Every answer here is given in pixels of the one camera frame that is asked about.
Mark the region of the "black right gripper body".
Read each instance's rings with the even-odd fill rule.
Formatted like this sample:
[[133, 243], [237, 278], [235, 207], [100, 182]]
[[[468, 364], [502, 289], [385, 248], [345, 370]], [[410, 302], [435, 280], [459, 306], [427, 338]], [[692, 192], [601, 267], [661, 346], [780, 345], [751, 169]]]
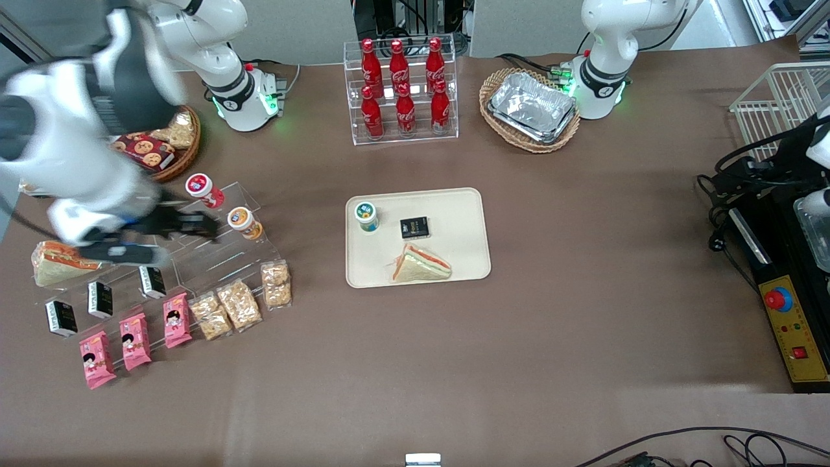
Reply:
[[138, 219], [132, 224], [132, 231], [142, 235], [157, 235], [171, 237], [173, 234], [185, 233], [184, 222], [179, 211], [181, 203], [162, 202], [147, 216]]

